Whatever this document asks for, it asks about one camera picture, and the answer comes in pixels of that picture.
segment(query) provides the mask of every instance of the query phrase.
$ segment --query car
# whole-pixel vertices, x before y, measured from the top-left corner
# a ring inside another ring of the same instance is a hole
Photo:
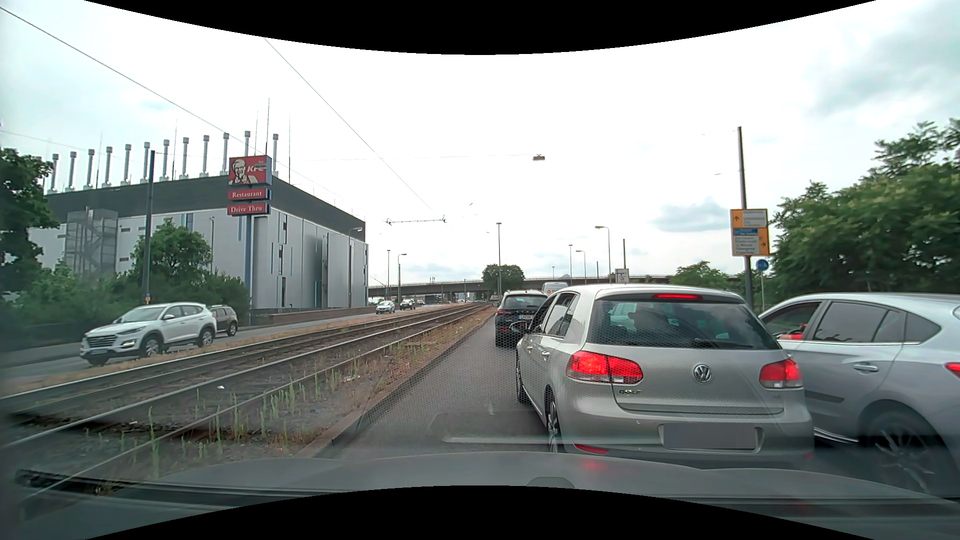
[[[216,333],[217,319],[203,304],[149,304],[85,333],[80,356],[102,366],[111,358],[156,356],[179,345],[208,347]]]
[[[376,314],[380,313],[394,313],[396,312],[396,305],[390,300],[384,300],[383,302],[376,305]]]
[[[550,452],[810,467],[801,370],[737,294],[575,285],[512,326],[523,332],[516,399],[539,415]]]
[[[516,321],[533,319],[534,313],[547,299],[547,295],[538,290],[512,290],[503,293],[493,318],[493,343],[497,347],[513,347],[522,336],[510,325]]]
[[[232,307],[218,304],[216,306],[207,306],[206,308],[209,309],[217,319],[217,333],[223,332],[230,337],[237,334],[240,322],[237,320],[237,312],[234,311]]]
[[[876,481],[960,491],[960,295],[820,293],[760,320],[804,371],[817,437],[869,450]]]

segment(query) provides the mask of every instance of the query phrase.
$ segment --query silver hatchback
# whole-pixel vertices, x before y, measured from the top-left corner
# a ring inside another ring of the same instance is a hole
[[[516,345],[516,398],[552,452],[803,468],[801,371],[743,299],[658,284],[551,295]]]

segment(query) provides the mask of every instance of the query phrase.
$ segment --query bridge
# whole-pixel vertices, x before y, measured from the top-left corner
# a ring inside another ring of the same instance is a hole
[[[673,276],[631,276],[631,283],[669,283]],[[738,279],[734,276],[730,276],[731,282],[737,282]],[[568,282],[571,285],[581,285],[585,282],[588,284],[594,283],[607,283],[610,282],[610,279],[607,276],[596,276],[584,278],[527,278],[523,282],[523,288],[528,289],[543,289],[543,284],[546,282]],[[385,296],[383,285],[371,286],[368,287],[368,296],[372,298],[378,298]],[[401,283],[400,284],[400,293],[403,296],[421,296],[424,294],[440,294],[443,295],[446,300],[454,300],[457,293],[477,293],[477,292],[496,292],[490,291],[486,285],[484,285],[481,280],[461,280],[458,282],[418,282],[418,283]],[[390,296],[396,296],[396,283],[390,284]]]

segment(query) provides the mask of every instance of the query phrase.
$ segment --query rear windshield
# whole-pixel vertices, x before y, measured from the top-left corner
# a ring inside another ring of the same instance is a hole
[[[503,300],[503,309],[536,309],[546,300],[545,296],[531,294],[508,296]]]
[[[680,349],[779,349],[742,304],[598,300],[588,342]]]

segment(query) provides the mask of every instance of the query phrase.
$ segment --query white suv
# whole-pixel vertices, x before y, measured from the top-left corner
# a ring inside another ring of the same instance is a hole
[[[113,323],[84,334],[80,356],[102,366],[121,356],[156,356],[169,347],[207,347],[217,333],[217,319],[203,304],[176,302],[131,309]]]

